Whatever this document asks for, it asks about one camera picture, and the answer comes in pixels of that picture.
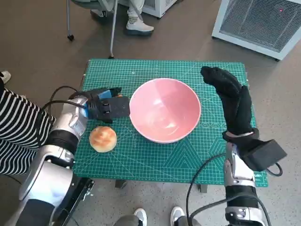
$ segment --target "bread roll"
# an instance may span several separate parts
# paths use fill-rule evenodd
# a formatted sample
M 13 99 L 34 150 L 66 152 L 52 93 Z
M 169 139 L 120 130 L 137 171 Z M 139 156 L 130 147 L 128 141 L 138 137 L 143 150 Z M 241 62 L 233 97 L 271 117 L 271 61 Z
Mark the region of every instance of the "bread roll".
M 110 127 L 99 126 L 91 131 L 89 142 L 97 152 L 109 152 L 116 146 L 117 135 Z

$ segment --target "shoe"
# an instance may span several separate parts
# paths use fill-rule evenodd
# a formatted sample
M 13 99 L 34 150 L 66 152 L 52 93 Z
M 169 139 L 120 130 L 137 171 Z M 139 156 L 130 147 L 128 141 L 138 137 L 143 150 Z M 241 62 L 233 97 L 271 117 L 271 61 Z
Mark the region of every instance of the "shoe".
M 3 80 L 3 83 L 7 83 L 10 78 L 11 78 L 11 74 L 8 71 L 3 71 L 2 73 L 0 73 L 0 77 Z
M 149 36 L 154 27 L 146 25 L 139 17 L 130 17 L 127 22 L 127 34 Z
M 136 209 L 134 215 L 137 216 L 139 218 L 139 220 L 142 221 L 143 226 L 147 225 L 147 216 L 146 216 L 146 212 L 144 209 L 142 209 L 142 208 Z
M 181 207 L 175 206 L 170 213 L 170 226 L 174 226 L 174 223 L 179 219 L 181 216 L 185 216 L 184 211 Z
M 90 14 L 92 15 L 92 17 L 97 18 L 97 17 L 105 17 L 104 11 L 100 11 L 98 9 L 92 9 L 90 10 Z

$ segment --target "pink bowl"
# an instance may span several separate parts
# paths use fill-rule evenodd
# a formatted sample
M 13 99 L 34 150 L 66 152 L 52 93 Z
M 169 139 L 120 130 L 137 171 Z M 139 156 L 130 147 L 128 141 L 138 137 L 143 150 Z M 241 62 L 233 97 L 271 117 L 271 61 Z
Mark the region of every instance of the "pink bowl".
M 196 93 L 175 79 L 144 83 L 130 100 L 130 119 L 136 130 L 156 143 L 176 142 L 198 124 L 201 104 Z

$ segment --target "green cutting mat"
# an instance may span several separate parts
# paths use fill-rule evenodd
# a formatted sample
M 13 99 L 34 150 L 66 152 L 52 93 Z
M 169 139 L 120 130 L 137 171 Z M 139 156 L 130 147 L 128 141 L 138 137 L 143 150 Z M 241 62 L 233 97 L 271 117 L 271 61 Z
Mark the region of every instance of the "green cutting mat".
M 225 152 L 222 132 L 226 123 L 222 104 L 214 87 L 203 82 L 200 69 L 205 65 L 228 70 L 242 84 L 247 84 L 241 63 L 91 59 L 83 90 L 121 86 L 122 94 L 131 97 L 140 85 L 151 79 L 173 78 L 185 82 L 196 92 L 202 113 L 192 133 L 172 144 L 156 144 L 145 139 L 128 117 L 115 120 L 110 126 L 116 131 L 118 142 L 109 153 L 97 153 L 90 147 L 90 131 L 104 123 L 89 121 L 76 152 L 75 173 L 93 178 L 189 183 L 205 160 Z M 209 163 L 196 182 L 223 185 L 223 162 L 221 157 Z M 256 184 L 268 186 L 265 172 L 256 173 Z

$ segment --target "gray floor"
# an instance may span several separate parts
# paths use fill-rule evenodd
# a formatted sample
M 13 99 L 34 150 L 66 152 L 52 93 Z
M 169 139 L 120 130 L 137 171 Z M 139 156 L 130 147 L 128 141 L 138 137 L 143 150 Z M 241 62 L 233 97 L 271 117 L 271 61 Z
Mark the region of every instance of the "gray floor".
M 276 139 L 288 153 L 281 161 L 284 175 L 270 177 L 269 187 L 258 189 L 258 194 L 269 210 L 273 226 L 300 225 L 301 43 L 284 61 L 276 63 L 250 50 L 212 40 L 210 34 L 219 4 L 219 0 L 185 0 L 173 6 L 161 20 L 144 15 L 145 22 L 155 26 L 150 38 L 125 36 L 126 8 L 119 7 L 115 55 L 122 59 L 244 63 L 261 137 Z M 88 10 L 72 4 L 75 41 L 69 43 L 64 0 L 7 0 L 1 1 L 0 9 L 0 69 L 9 70 L 13 76 L 7 87 L 39 105 L 47 102 L 60 85 L 78 86 L 88 59 L 108 57 L 110 18 L 99 24 L 91 19 Z M 61 92 L 58 97 L 67 95 Z M 17 205 L 18 185 L 0 179 L 2 225 Z M 149 226 L 167 226 L 171 208 L 184 207 L 188 190 L 183 184 L 151 182 L 130 182 L 125 189 L 115 190 L 113 181 L 96 182 L 94 196 L 82 202 L 74 215 L 80 226 L 111 226 L 121 215 L 131 214 L 138 207 L 146 209 Z M 191 210 L 223 197 L 222 186 L 210 186 L 208 194 L 203 195 L 195 188 Z M 223 208 L 209 210 L 197 219 L 202 225 L 225 225 Z

